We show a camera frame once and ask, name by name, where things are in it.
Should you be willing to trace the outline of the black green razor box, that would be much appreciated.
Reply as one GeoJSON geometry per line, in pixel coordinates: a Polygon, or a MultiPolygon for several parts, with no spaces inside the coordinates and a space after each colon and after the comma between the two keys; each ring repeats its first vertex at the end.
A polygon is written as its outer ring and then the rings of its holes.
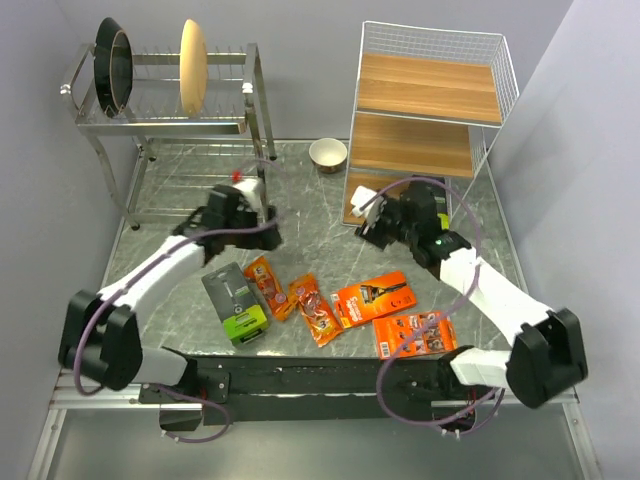
{"type": "Polygon", "coordinates": [[[268,329],[267,316],[236,262],[203,276],[201,281],[234,346],[248,343],[268,329]]]}
{"type": "Polygon", "coordinates": [[[427,187],[430,189],[434,200],[436,202],[436,213],[440,219],[441,228],[449,228],[449,194],[444,188],[446,184],[443,177],[431,177],[431,180],[438,182],[438,185],[428,183],[427,187]]]}

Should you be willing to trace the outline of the orange razor bag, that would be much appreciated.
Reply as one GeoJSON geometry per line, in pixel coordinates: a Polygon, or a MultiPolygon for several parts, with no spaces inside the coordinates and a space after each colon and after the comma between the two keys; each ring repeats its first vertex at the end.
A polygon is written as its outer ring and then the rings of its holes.
{"type": "Polygon", "coordinates": [[[280,322],[286,321],[295,308],[295,301],[281,286],[267,258],[255,259],[244,269],[244,275],[257,286],[271,314],[280,322]]]}
{"type": "Polygon", "coordinates": [[[304,274],[291,282],[289,296],[303,316],[318,347],[326,346],[343,332],[341,323],[322,295],[312,273],[304,274]]]}

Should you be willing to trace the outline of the steel dish rack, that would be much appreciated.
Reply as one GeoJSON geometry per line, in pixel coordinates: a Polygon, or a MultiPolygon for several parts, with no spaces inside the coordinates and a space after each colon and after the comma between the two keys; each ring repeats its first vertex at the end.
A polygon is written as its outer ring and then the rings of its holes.
{"type": "Polygon", "coordinates": [[[60,87],[74,123],[95,151],[107,191],[123,221],[137,230],[147,222],[170,222],[186,215],[182,207],[144,208],[138,205],[148,166],[171,151],[213,158],[238,155],[276,160],[277,153],[257,44],[238,51],[208,54],[206,97],[202,109],[188,116],[181,105],[179,56],[171,51],[143,50],[133,57],[133,91],[117,111],[100,105],[94,82],[78,79],[90,69],[96,48],[81,45],[60,87]],[[129,138],[138,150],[131,188],[120,193],[106,137],[129,138]]]}

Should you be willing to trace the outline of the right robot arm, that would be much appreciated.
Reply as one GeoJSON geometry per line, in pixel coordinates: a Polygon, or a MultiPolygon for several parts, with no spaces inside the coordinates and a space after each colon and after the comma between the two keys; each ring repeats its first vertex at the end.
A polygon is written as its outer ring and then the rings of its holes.
{"type": "Polygon", "coordinates": [[[528,408],[538,408],[588,376],[581,325],[569,309],[553,310],[494,269],[470,243],[442,226],[432,192],[437,181],[400,180],[399,197],[365,186],[351,196],[352,213],[363,219],[356,234],[383,249],[408,247],[416,263],[459,292],[507,340],[506,351],[460,347],[443,356],[439,390],[460,398],[472,386],[507,388],[528,408]]]}

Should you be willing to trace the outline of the white wire wooden shelf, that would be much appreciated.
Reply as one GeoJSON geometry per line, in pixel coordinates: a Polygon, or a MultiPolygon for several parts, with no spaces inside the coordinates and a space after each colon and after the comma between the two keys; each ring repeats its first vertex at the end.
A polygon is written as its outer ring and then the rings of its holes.
{"type": "Polygon", "coordinates": [[[366,21],[350,128],[343,222],[358,186],[477,176],[520,95],[501,33],[366,21]]]}

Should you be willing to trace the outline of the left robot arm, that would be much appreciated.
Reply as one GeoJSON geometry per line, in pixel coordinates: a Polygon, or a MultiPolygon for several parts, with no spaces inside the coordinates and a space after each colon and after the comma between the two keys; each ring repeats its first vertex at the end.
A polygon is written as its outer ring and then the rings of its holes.
{"type": "Polygon", "coordinates": [[[74,375],[77,391],[88,378],[99,390],[132,383],[158,384],[184,402],[199,389],[196,361],[141,343],[141,330],[177,284],[204,268],[227,247],[272,251],[282,242],[277,209],[258,178],[216,185],[207,202],[177,225],[158,250],[115,283],[69,301],[58,362],[74,375]]]}

